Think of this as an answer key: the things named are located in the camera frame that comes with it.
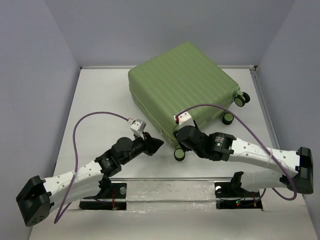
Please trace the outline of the green hard-shell suitcase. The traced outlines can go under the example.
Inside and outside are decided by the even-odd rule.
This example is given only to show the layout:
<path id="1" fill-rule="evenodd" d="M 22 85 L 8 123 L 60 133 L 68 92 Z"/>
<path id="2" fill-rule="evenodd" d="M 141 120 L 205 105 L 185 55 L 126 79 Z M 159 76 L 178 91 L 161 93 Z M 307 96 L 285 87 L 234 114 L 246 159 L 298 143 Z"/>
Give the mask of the green hard-shell suitcase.
<path id="1" fill-rule="evenodd" d="M 233 122 L 226 112 L 232 103 L 243 107 L 251 98 L 239 84 L 191 42 L 186 41 L 128 71 L 133 102 L 174 149 L 177 161 L 185 158 L 173 133 L 175 116 L 187 110 L 203 128 L 216 118 Z"/>

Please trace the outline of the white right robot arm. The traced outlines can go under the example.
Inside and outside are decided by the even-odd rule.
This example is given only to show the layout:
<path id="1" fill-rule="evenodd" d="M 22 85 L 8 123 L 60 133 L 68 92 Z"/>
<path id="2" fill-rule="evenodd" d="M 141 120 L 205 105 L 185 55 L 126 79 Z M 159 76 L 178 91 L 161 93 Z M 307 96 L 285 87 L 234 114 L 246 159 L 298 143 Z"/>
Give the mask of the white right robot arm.
<path id="1" fill-rule="evenodd" d="M 314 164 L 312 152 L 307 147 L 298 150 L 263 149 L 231 134 L 215 132 L 207 135 L 190 125 L 173 135 L 184 151 L 193 151 L 199 158 L 264 168 L 258 172 L 235 172 L 230 182 L 230 190 L 235 196 L 267 188 L 287 188 L 304 195 L 314 192 Z"/>

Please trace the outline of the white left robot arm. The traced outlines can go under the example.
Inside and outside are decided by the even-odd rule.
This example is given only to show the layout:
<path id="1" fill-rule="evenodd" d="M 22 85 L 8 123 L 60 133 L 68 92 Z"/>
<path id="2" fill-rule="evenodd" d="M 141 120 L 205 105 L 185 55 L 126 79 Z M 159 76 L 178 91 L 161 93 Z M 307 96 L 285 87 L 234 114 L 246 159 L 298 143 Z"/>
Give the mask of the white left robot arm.
<path id="1" fill-rule="evenodd" d="M 148 132 L 134 140 L 121 137 L 109 150 L 76 171 L 47 178 L 31 177 L 16 197 L 25 226 L 39 224 L 65 204 L 86 197 L 108 196 L 112 189 L 110 177 L 140 154 L 154 155 L 163 144 Z"/>

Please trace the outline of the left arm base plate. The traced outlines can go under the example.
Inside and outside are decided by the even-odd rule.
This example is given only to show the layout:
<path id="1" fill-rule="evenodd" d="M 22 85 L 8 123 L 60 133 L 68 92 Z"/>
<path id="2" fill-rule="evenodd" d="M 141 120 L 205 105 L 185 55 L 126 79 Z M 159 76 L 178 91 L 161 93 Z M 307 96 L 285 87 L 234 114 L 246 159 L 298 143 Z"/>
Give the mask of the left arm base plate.
<path id="1" fill-rule="evenodd" d="M 125 211 L 127 209 L 127 183 L 113 182 L 111 190 L 103 194 L 86 197 L 80 200 L 81 210 L 92 211 Z"/>

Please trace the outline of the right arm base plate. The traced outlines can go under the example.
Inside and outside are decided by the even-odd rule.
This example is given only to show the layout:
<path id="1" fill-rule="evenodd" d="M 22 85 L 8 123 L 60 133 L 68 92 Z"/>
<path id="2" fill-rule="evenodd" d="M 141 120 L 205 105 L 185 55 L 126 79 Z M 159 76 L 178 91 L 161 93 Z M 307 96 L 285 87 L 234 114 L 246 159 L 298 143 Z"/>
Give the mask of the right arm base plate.
<path id="1" fill-rule="evenodd" d="M 234 191 L 230 182 L 216 182 L 214 194 L 218 210 L 263 209 L 262 201 L 258 200 L 261 197 L 259 192 Z"/>

